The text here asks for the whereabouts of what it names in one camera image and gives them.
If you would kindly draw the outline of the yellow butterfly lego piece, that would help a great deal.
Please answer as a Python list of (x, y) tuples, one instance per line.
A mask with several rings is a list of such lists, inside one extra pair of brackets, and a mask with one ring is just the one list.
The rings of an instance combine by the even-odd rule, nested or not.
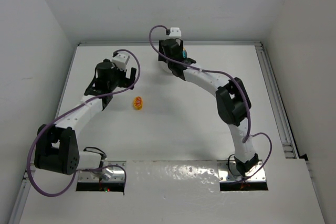
[(140, 96), (137, 96), (134, 98), (133, 100), (133, 107), (136, 109), (136, 110), (140, 110), (143, 108), (143, 100)]

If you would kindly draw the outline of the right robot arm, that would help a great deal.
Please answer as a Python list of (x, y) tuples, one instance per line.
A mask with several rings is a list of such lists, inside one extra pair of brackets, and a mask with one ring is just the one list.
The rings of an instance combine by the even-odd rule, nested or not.
[(246, 109), (251, 108), (251, 102), (242, 80), (235, 77), (227, 81), (219, 74), (201, 70), (194, 59), (187, 57), (183, 41), (160, 40), (159, 52), (158, 61), (166, 64), (169, 72), (215, 97), (218, 115), (228, 125), (233, 139), (236, 169), (240, 176), (245, 176), (259, 158), (250, 137), (250, 115)]

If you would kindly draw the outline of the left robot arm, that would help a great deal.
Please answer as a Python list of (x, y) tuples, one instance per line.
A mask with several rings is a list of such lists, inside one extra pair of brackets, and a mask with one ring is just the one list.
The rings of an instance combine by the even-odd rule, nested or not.
[(106, 155), (102, 152), (81, 151), (78, 147), (80, 132), (89, 121), (102, 112), (112, 100), (116, 88), (133, 89), (136, 68), (127, 76), (126, 65), (105, 59), (95, 67), (93, 80), (86, 88), (78, 109), (64, 116), (50, 127), (42, 125), (35, 148), (36, 168), (71, 175), (77, 170), (101, 167)]

